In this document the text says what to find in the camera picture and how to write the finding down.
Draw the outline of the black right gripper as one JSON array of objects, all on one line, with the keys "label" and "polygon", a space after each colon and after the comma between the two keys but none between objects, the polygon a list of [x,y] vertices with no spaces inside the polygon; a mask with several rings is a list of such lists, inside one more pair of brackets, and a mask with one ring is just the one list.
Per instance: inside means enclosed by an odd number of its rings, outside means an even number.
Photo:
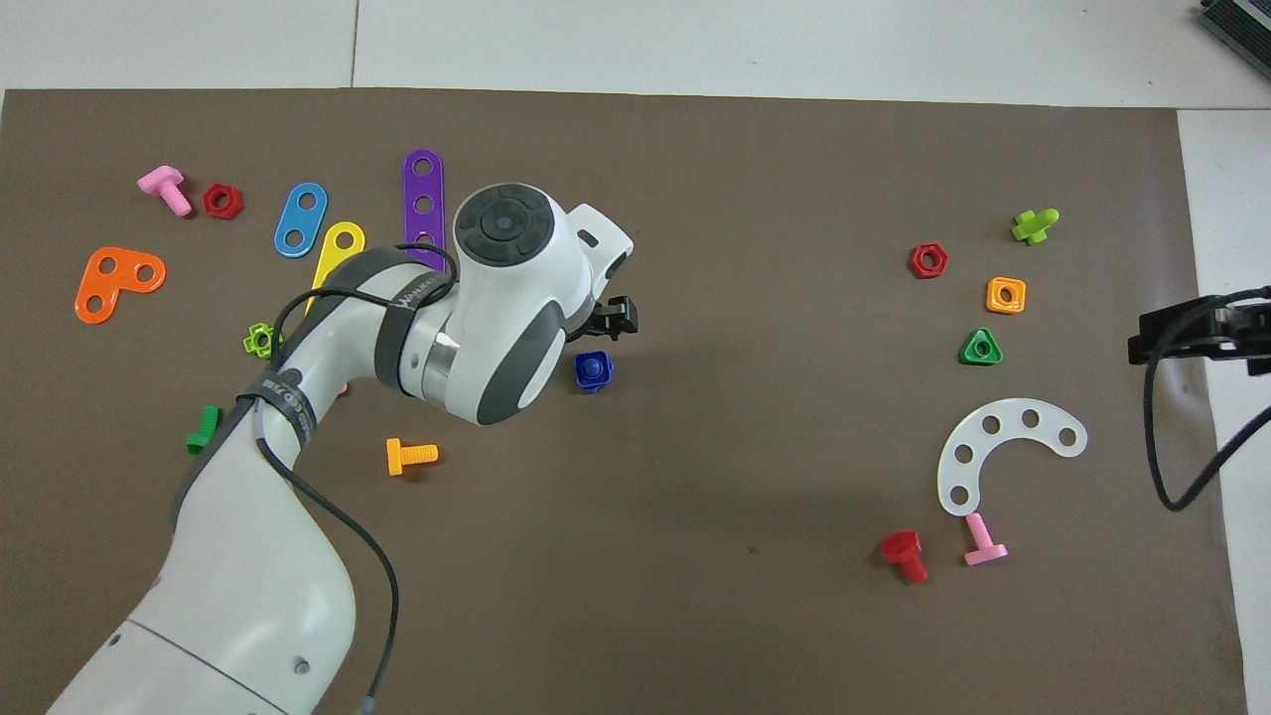
[{"label": "black right gripper", "polygon": [[1268,361],[1270,288],[1216,295],[1213,314],[1182,321],[1210,300],[1191,298],[1140,314],[1138,331],[1127,340],[1127,361],[1146,363],[1157,349],[1163,351],[1162,358]]}]

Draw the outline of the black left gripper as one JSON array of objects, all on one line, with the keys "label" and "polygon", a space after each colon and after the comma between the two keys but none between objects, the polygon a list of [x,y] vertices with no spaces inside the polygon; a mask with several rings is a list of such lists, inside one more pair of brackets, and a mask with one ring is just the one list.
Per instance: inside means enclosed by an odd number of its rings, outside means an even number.
[{"label": "black left gripper", "polygon": [[627,297],[613,297],[600,309],[592,309],[586,320],[572,331],[572,342],[581,338],[608,337],[616,343],[622,335],[636,334],[638,331],[638,309],[636,300]]}]

